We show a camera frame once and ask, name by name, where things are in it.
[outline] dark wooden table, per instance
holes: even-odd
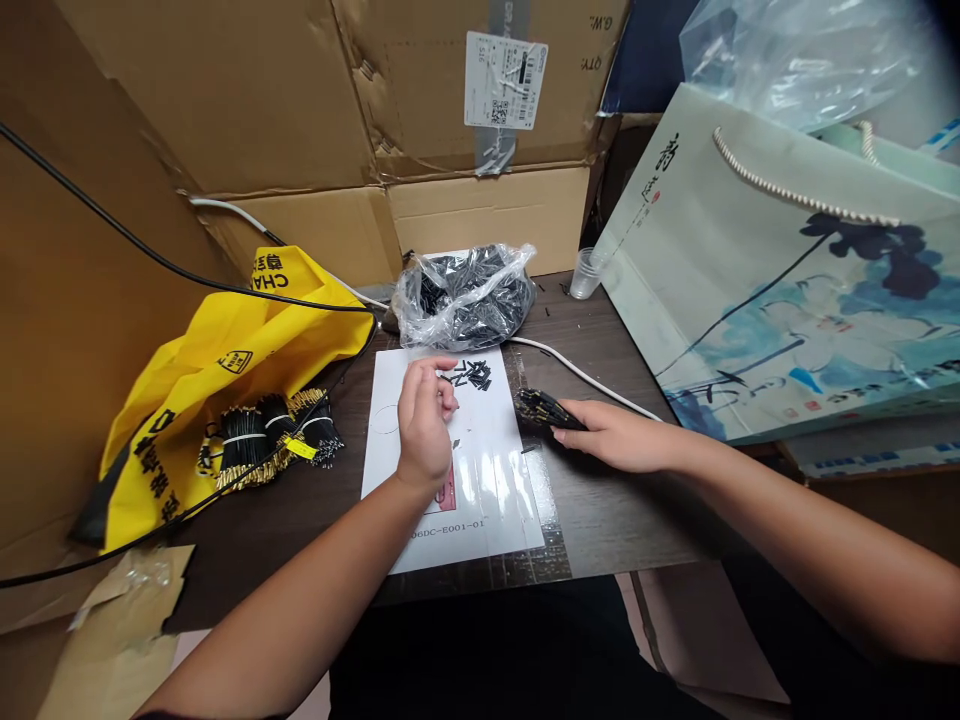
[[[587,301],[565,295],[570,274],[535,278],[541,288],[521,337],[550,345],[627,399],[675,422],[656,381],[601,288]],[[167,632],[212,627],[360,499],[374,351],[399,347],[381,333],[332,395],[347,448],[333,470],[297,466],[279,482],[229,495],[175,537],[197,546]],[[555,397],[602,400],[552,357],[504,345],[511,384]],[[669,477],[629,476],[522,431],[546,546],[388,578],[378,601],[476,592],[719,557],[742,541]]]

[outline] black wire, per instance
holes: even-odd
[[[249,290],[247,288],[241,288],[233,285],[228,285],[226,283],[217,282],[216,280],[209,280],[199,275],[195,275],[188,270],[184,270],[180,266],[170,262],[165,257],[155,252],[152,248],[146,245],[142,240],[140,240],[140,238],[134,235],[130,230],[128,230],[118,220],[116,220],[112,215],[110,215],[110,213],[104,210],[96,202],[96,200],[94,200],[89,195],[87,195],[83,190],[81,190],[77,185],[75,185],[69,178],[67,178],[63,173],[57,170],[57,168],[55,168],[53,165],[47,162],[47,160],[43,156],[37,153],[37,151],[34,150],[32,147],[27,145],[26,142],[24,142],[18,135],[16,135],[16,133],[10,130],[10,128],[8,128],[2,122],[0,122],[0,135],[3,135],[5,138],[7,138],[11,143],[13,143],[13,145],[18,150],[20,150],[27,157],[33,160],[44,171],[46,171],[50,176],[52,176],[54,180],[59,182],[61,185],[63,185],[63,187],[65,187],[67,190],[73,193],[81,202],[83,202],[84,205],[86,205],[93,212],[95,212],[104,222],[106,222],[108,225],[110,225],[110,227],[112,227],[114,230],[116,230],[121,235],[123,235],[127,240],[133,243],[139,250],[145,253],[149,258],[160,263],[165,268],[167,268],[168,270],[171,270],[172,272],[176,273],[180,277],[186,278],[187,280],[192,280],[193,282],[199,283],[200,285],[205,285],[207,287],[215,288],[217,290],[235,292],[241,295],[250,295],[252,297],[262,297],[262,298],[266,298],[267,300],[276,300],[277,302],[285,302],[290,305],[302,305],[304,307],[314,308],[317,310],[333,310],[336,312],[368,313],[373,318],[373,323],[370,326],[370,332],[367,334],[367,339],[364,342],[363,347],[360,348],[360,351],[356,355],[354,355],[352,358],[350,358],[350,360],[347,361],[347,364],[344,366],[343,370],[337,376],[336,380],[330,383],[329,387],[332,388],[332,387],[335,387],[337,384],[339,384],[340,380],[347,374],[347,371],[349,371],[350,368],[353,367],[353,364],[360,358],[361,355],[366,353],[367,349],[370,347],[370,344],[373,342],[373,338],[377,334],[377,328],[378,328],[379,322],[377,320],[376,313],[368,307],[356,307],[356,306],[350,306],[350,305],[325,305],[323,303],[313,303],[313,302],[308,302],[306,300],[298,300],[296,298],[282,297],[280,295],[270,295],[269,293],[257,292],[256,290]],[[273,240],[277,245],[286,245],[286,243],[284,243],[279,237],[277,237],[270,231],[267,231],[264,234],[267,237],[269,237],[271,240]],[[313,405],[312,408],[310,408],[310,412],[308,412],[304,416],[303,420],[297,426],[295,433],[299,432],[303,428],[306,422],[310,419],[313,413],[316,412],[317,408],[320,407],[320,404],[326,399],[327,395],[329,394],[330,394],[329,389],[323,393],[320,399]],[[208,495],[206,498],[198,502],[193,507],[187,508],[176,517],[173,517],[167,522],[165,522],[163,525],[160,525],[159,527],[154,528],[150,532],[146,533],[145,535],[141,535],[135,540],[131,540],[126,545],[122,545],[109,552],[103,553],[102,555],[98,555],[97,557],[90,558],[88,560],[83,560],[78,563],[73,563],[72,565],[65,565],[64,567],[54,568],[52,570],[45,570],[43,572],[38,572],[38,573],[32,573],[30,575],[20,575],[18,577],[2,579],[0,580],[0,590],[19,587],[21,585],[30,585],[32,583],[43,582],[44,580],[51,580],[56,577],[62,577],[63,575],[69,575],[70,573],[74,573],[79,570],[85,570],[89,567],[93,567],[94,565],[99,565],[102,562],[106,562],[107,560],[117,557],[118,555],[122,555],[127,550],[130,550],[131,548],[136,547],[140,543],[146,542],[151,538],[155,538],[161,535],[162,533],[170,530],[170,528],[181,524],[184,520],[187,519],[187,517],[197,512],[198,510],[203,509],[207,505],[209,505],[211,502],[213,502],[218,497],[223,495],[225,492],[227,492],[230,488],[232,488],[234,485],[236,485],[241,480],[243,480],[247,475],[252,473],[258,467],[267,463],[274,455],[280,452],[280,449],[281,448],[278,447],[273,452],[271,452],[266,458],[264,458],[259,465],[254,465],[249,470],[246,470],[245,472],[241,473],[232,482],[228,483],[227,485],[224,485],[222,488],[220,488],[213,494]]]
[[[210,280],[208,278],[201,277],[200,275],[195,275],[189,270],[184,270],[179,265],[174,265],[172,262],[167,260],[165,257],[163,257],[163,255],[155,251],[153,248],[149,247],[140,238],[138,238],[130,230],[124,227],[124,225],[121,224],[119,220],[117,220],[115,217],[113,217],[113,215],[111,215],[106,210],[104,210],[97,203],[96,200],[94,200],[92,197],[87,195],[83,190],[81,190],[77,185],[75,185],[73,181],[71,181],[63,173],[57,170],[57,168],[55,168],[53,165],[47,162],[46,158],[40,155],[32,147],[27,145],[27,143],[24,142],[20,138],[20,136],[14,133],[10,128],[8,128],[2,122],[0,122],[0,135],[3,135],[5,138],[7,138],[7,140],[12,142],[20,152],[22,152],[24,155],[26,155],[31,160],[33,160],[51,177],[53,177],[54,180],[56,180],[58,183],[63,185],[67,190],[69,190],[74,195],[76,195],[77,198],[84,205],[86,205],[88,208],[93,210],[93,212],[95,212],[100,217],[101,220],[107,223],[107,225],[112,227],[118,233],[123,235],[127,240],[133,243],[133,245],[138,250],[140,250],[150,259],[163,265],[165,268],[167,268],[167,270],[171,270],[172,272],[175,272],[180,277],[186,278],[187,280],[192,280],[193,282],[199,283],[200,285],[206,285],[207,287],[214,288],[215,290],[235,292],[235,293],[239,293],[240,295],[249,295],[250,297],[265,298],[267,300],[278,300],[280,302],[290,303],[291,305],[302,305],[303,307],[314,308],[315,310],[337,310],[340,312],[370,313],[371,315],[373,315],[374,321],[376,321],[376,315],[373,313],[372,310],[370,310],[370,308],[367,308],[367,307],[356,307],[351,305],[324,305],[323,303],[313,303],[313,302],[309,302],[308,300],[299,300],[297,298],[288,298],[288,297],[282,297],[279,295],[271,295],[270,293],[263,293],[263,292],[259,292],[258,290],[250,290],[249,288],[242,288],[236,285],[229,285],[227,283],[222,283],[217,280]],[[286,244],[270,231],[267,231],[264,234],[267,237],[269,237],[271,240],[276,242],[278,245]]]

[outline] right hand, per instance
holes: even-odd
[[[452,460],[447,422],[460,407],[453,386],[437,377],[457,361],[431,357],[410,363],[397,405],[400,423],[400,461],[397,477],[412,487],[437,492],[447,480]]]
[[[589,432],[554,429],[557,442],[581,450],[618,470],[634,473],[679,470],[684,453],[701,436],[676,425],[648,420],[593,400],[561,400]]]

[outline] paper gift bag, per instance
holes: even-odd
[[[745,443],[957,407],[960,169],[854,138],[674,96],[598,252],[686,427]]]
[[[363,307],[293,246],[258,250],[250,284],[271,295]],[[137,378],[110,428],[102,479],[71,536],[112,550],[210,496],[218,468],[198,464],[198,451],[220,413],[269,393],[291,397],[328,363],[356,355],[372,322],[360,312],[208,295],[186,334],[161,346]]]

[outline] plastic cup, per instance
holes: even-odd
[[[577,265],[570,281],[570,296],[577,300],[586,300],[600,284],[600,276],[607,258],[594,252],[594,248],[584,248],[577,253]]]

